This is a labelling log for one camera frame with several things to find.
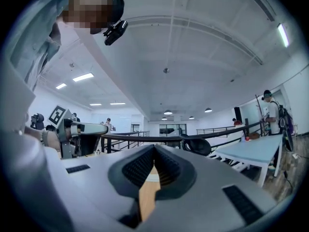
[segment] light blue table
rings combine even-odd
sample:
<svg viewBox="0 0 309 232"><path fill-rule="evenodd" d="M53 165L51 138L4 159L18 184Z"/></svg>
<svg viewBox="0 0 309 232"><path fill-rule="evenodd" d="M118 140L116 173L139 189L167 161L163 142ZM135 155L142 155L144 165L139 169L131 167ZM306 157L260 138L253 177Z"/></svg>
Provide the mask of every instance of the light blue table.
<svg viewBox="0 0 309 232"><path fill-rule="evenodd" d="M276 177L279 171L281 153L282 153L282 135L260 137L249 142L239 142L229 145L224 148L215 150L217 156L227 158L245 164L262 167L259 186L263 186L268 170L268 165L274 157L279 147L278 162L274 176Z"/></svg>

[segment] white ceiling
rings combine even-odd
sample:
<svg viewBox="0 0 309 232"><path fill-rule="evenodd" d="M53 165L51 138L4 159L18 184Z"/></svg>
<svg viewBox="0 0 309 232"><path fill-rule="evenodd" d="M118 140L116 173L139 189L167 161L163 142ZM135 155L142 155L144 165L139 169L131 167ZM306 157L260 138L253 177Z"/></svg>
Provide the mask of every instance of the white ceiling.
<svg viewBox="0 0 309 232"><path fill-rule="evenodd" d="M132 39L128 44L123 36L109 47L116 51L126 41L137 49L134 58L143 80L130 98L139 107L149 104L150 111L141 112L150 120L159 120L166 109L181 115L182 120L201 118L208 106L216 106L218 90L228 88L232 79L237 82L249 70L263 71L264 65L286 51L277 31L278 21L270 22L253 0L125 0L122 19L128 21L126 36ZM106 67L89 53L93 50L72 29L61 26L61 31L61 53L42 75L45 85L55 88L65 82L68 86L58 92L83 105L107 106L118 101L132 106L124 95L129 84L109 77ZM170 72L164 74L164 68ZM95 77L72 81L88 72ZM142 101L138 99L141 93L147 97Z"/></svg>

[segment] black rubber pad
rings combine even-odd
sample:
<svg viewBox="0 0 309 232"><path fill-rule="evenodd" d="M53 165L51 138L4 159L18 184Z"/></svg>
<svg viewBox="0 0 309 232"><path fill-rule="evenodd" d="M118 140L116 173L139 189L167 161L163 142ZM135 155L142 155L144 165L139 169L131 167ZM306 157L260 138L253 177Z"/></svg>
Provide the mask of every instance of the black rubber pad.
<svg viewBox="0 0 309 232"><path fill-rule="evenodd" d="M82 170L85 170L85 169L88 169L88 168L90 168L88 165L80 165L80 166L76 166L76 167L72 167L72 168L67 168L66 170L68 171L69 174L71 174L71 173L82 171Z"/></svg>
<svg viewBox="0 0 309 232"><path fill-rule="evenodd" d="M224 193L237 209L239 214L249 225L263 216L256 206L243 194L243 192L236 186L223 188Z"/></svg>

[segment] light blue shirt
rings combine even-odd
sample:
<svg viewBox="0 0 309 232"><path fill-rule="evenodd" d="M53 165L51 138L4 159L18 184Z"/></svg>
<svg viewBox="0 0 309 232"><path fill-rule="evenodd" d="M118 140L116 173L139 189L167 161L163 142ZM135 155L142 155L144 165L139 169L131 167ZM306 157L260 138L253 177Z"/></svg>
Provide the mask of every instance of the light blue shirt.
<svg viewBox="0 0 309 232"><path fill-rule="evenodd" d="M10 31L4 54L30 90L35 88L42 67L61 46L55 22L68 2L33 0Z"/></svg>

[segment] backpack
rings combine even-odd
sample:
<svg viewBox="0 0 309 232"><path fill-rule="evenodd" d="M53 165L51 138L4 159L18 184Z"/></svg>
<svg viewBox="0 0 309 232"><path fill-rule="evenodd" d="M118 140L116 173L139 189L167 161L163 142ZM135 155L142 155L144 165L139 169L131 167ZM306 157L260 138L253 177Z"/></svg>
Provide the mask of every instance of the backpack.
<svg viewBox="0 0 309 232"><path fill-rule="evenodd" d="M275 103L278 106L278 109L279 109L279 122L278 122L279 128L285 129L285 130L288 128L289 130L291 130L291 127L292 127L292 130L294 130L293 125L291 123L292 117L290 116L290 114L288 113L286 108L284 108L282 105L278 104L275 101L272 101L270 103Z"/></svg>

